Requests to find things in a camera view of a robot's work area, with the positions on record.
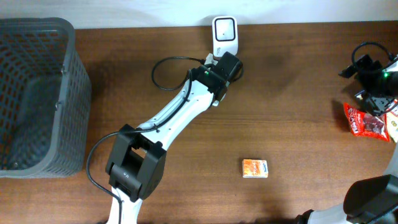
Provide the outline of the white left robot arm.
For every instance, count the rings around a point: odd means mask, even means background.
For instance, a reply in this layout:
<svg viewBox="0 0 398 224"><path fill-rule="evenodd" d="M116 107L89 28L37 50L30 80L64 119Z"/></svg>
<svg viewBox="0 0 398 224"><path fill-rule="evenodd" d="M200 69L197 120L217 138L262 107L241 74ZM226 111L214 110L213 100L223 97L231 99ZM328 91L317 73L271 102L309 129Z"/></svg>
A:
<svg viewBox="0 0 398 224"><path fill-rule="evenodd" d="M159 113L116 133L105 167L114 194L108 223L137 222L143 201L162 179L167 149L195 117L223 100L242 73L243 63L234 54L225 52L219 60L209 55L188 70L180 92Z"/></svg>

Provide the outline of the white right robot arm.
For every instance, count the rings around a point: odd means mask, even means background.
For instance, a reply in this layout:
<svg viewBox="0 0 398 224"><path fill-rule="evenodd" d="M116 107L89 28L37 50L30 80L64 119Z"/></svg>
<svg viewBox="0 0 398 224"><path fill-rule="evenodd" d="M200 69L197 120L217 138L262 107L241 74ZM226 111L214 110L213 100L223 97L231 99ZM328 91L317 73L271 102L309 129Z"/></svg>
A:
<svg viewBox="0 0 398 224"><path fill-rule="evenodd" d="M351 132L385 141L397 133L397 71L343 70L340 76L355 79L364 90L359 93L367 107L363 113L344 104ZM295 223L397 223L397 153L384 175L355 182L347 191L342 204L326 210L308 210L298 215Z"/></svg>

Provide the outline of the orange tissue pack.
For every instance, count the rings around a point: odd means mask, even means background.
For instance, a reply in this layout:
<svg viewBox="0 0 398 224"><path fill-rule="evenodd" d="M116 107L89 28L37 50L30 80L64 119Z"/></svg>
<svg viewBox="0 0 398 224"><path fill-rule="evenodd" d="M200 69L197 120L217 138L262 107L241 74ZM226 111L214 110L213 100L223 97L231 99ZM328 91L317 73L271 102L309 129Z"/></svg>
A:
<svg viewBox="0 0 398 224"><path fill-rule="evenodd" d="M243 178L265 179L269 176L266 160L243 159Z"/></svg>

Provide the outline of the grey plastic mesh basket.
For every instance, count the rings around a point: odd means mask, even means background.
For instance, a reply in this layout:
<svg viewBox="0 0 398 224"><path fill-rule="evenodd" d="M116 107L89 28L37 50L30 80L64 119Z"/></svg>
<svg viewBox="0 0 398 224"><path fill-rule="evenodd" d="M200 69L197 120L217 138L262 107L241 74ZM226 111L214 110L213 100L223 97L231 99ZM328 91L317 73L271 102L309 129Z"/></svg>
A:
<svg viewBox="0 0 398 224"><path fill-rule="evenodd" d="M1 21L1 177L82 170L91 81L61 18Z"/></svg>

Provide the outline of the red snack bag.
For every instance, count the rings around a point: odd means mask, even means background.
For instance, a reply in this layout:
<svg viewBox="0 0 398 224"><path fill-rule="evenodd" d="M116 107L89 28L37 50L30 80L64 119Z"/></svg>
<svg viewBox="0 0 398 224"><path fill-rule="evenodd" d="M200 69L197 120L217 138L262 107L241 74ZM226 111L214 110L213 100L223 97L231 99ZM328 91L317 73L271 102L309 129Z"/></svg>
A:
<svg viewBox="0 0 398 224"><path fill-rule="evenodd" d="M373 116L357 110L355 107L343 103L345 116L348 120L350 131L354 136L363 136L390 141L386 125L386 115Z"/></svg>

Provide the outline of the white barcode scanner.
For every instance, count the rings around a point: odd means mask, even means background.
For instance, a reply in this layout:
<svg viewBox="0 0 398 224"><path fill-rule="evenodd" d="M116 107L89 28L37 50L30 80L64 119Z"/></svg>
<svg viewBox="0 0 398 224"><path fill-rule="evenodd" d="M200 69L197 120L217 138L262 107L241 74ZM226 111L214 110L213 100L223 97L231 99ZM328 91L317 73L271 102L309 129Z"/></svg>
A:
<svg viewBox="0 0 398 224"><path fill-rule="evenodd" d="M218 16L212 20L213 55L222 57L229 52L238 52L238 25L233 16Z"/></svg>

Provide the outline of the yellow snack bag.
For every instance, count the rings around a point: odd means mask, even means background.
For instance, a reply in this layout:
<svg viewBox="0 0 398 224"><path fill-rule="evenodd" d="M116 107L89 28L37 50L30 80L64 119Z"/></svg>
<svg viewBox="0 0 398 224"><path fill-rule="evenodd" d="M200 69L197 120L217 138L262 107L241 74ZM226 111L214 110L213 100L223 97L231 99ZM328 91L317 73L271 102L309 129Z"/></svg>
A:
<svg viewBox="0 0 398 224"><path fill-rule="evenodd" d="M397 110L393 110L386 114L386 127L392 140L397 143L398 140L398 119Z"/></svg>

